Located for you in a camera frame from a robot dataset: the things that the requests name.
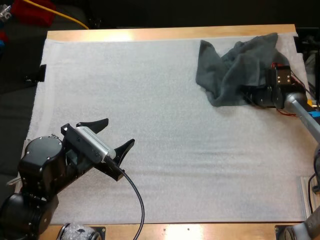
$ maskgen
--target red object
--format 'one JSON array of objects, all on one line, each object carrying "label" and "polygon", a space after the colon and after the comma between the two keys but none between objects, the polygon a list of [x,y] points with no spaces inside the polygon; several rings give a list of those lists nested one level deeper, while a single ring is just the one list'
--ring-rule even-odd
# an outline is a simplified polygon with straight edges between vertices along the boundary
[{"label": "red object", "polygon": [[5,43],[9,41],[9,39],[4,31],[0,31],[0,40],[2,40]]},{"label": "red object", "polygon": [[[56,10],[56,6],[50,0],[33,0],[32,2],[48,9]],[[11,13],[21,23],[50,27],[55,14],[37,6],[31,5],[23,0],[15,0],[12,4]]]}]

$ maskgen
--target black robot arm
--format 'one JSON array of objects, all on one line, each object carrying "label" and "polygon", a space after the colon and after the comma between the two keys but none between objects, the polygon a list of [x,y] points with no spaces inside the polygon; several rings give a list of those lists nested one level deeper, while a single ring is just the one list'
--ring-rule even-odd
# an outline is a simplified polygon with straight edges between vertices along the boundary
[{"label": "black robot arm", "polygon": [[18,164],[21,191],[8,197],[0,209],[0,239],[1,235],[7,240],[38,239],[58,206],[57,194],[91,168],[116,181],[123,176],[120,164],[135,140],[111,148],[97,136],[107,125],[107,118],[80,122],[75,128],[65,124],[62,141],[51,135],[27,145]]}]

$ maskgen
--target blue object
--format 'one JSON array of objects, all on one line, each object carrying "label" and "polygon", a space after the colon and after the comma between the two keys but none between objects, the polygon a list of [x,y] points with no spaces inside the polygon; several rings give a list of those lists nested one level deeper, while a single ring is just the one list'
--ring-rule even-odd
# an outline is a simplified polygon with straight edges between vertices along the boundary
[{"label": "blue object", "polygon": [[320,111],[310,111],[309,114],[310,114],[311,117],[313,117],[313,118],[318,118],[318,117],[320,117]]},{"label": "blue object", "polygon": [[0,56],[4,52],[4,48],[5,48],[5,43],[4,41],[0,40]]}]

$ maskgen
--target black cable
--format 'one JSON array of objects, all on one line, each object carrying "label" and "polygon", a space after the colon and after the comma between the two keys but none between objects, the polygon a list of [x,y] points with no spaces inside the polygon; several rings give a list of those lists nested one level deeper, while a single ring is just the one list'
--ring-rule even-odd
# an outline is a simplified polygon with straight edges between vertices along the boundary
[{"label": "black cable", "polygon": [[314,210],[312,208],[312,204],[311,204],[311,193],[310,193],[310,183],[311,183],[311,180],[316,176],[316,174],[314,173],[308,180],[308,200],[309,200],[309,206],[310,206],[310,212],[311,214],[314,213]]},{"label": "black cable", "polygon": [[135,191],[138,199],[139,199],[139,202],[140,202],[140,205],[141,205],[141,222],[140,222],[140,226],[139,226],[139,229],[138,231],[136,232],[133,240],[137,240],[140,233],[141,233],[141,230],[142,228],[144,227],[144,223],[145,223],[145,206],[144,206],[144,202],[142,201],[142,198],[140,196],[140,193],[137,189],[137,187],[135,186],[134,182],[130,179],[130,177],[125,173],[125,171],[123,169],[121,169],[120,167],[118,167],[119,171],[123,174],[123,176],[128,180],[128,182],[131,184],[131,186],[133,187],[133,190]]}]

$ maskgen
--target wooden table edge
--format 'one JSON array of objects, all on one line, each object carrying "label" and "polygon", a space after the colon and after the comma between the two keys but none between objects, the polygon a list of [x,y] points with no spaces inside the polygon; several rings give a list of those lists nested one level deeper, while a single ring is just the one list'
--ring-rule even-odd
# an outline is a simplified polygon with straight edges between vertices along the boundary
[{"label": "wooden table edge", "polygon": [[296,32],[294,24],[203,26],[173,28],[95,29],[48,31],[47,39],[66,42],[133,42]]}]

